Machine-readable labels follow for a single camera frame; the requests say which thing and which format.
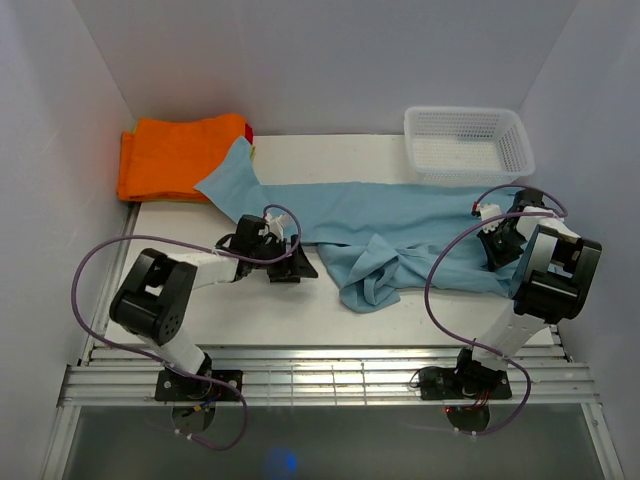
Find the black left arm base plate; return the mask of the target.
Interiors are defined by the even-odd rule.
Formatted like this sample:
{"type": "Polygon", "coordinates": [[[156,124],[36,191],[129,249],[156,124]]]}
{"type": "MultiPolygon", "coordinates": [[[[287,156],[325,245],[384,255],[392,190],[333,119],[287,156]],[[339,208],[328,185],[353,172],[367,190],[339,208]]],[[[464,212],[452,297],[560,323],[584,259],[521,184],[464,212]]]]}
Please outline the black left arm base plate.
{"type": "Polygon", "coordinates": [[[169,370],[162,370],[157,377],[154,400],[159,402],[206,402],[236,401],[238,396],[226,384],[238,391],[242,390],[243,372],[241,370],[213,370],[209,375],[217,380],[208,381],[184,377],[169,370]]]}

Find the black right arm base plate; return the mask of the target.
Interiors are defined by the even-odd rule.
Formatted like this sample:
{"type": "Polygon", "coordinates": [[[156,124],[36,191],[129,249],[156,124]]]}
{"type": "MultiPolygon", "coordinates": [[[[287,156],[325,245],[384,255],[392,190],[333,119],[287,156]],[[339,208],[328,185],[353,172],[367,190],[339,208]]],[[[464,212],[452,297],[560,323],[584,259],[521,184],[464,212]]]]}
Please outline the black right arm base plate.
{"type": "Polygon", "coordinates": [[[472,400],[488,395],[489,400],[508,400],[512,390],[504,371],[488,375],[466,374],[460,369],[425,367],[418,371],[422,400],[472,400]]]}

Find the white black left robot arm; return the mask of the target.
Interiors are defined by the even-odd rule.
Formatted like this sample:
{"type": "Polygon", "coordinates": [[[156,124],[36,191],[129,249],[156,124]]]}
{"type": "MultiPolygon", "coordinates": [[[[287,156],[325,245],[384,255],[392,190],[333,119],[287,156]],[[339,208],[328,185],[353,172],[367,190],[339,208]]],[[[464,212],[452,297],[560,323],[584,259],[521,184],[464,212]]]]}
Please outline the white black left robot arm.
{"type": "Polygon", "coordinates": [[[201,399],[212,387],[211,359],[182,327],[194,290],[238,282],[254,270],[266,271],[272,283],[318,277],[299,236],[285,236],[286,220],[269,213],[244,215],[211,253],[169,255],[144,249],[116,292],[110,319],[181,370],[177,386],[188,398],[201,399]]]}

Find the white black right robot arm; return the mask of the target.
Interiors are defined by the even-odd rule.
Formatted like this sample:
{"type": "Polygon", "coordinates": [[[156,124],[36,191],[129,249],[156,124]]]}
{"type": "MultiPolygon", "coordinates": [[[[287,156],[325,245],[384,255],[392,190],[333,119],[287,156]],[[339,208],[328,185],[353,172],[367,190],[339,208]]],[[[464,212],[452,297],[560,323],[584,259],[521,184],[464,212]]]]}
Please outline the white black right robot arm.
{"type": "Polygon", "coordinates": [[[458,355],[451,382],[464,397],[488,397],[505,387],[507,359],[547,326],[575,318],[586,302],[602,246],[569,229],[543,197],[536,189],[519,190],[509,216],[477,234],[490,271],[517,266],[509,289],[512,305],[458,355]]]}

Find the light blue trousers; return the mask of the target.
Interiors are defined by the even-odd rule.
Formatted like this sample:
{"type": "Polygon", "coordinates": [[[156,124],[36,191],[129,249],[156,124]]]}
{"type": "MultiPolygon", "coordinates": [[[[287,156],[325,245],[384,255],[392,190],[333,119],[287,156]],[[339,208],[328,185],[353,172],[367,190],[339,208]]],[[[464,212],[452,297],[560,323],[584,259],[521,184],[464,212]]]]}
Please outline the light blue trousers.
{"type": "Polygon", "coordinates": [[[400,300],[402,289],[432,285],[504,296],[514,268],[486,268],[479,240],[467,237],[433,264],[458,234],[474,226],[470,208],[479,188],[363,182],[269,185],[250,160],[251,147],[236,140],[222,164],[195,188],[233,221],[269,204],[291,210],[305,245],[313,245],[338,287],[341,302],[370,313],[400,300]]]}

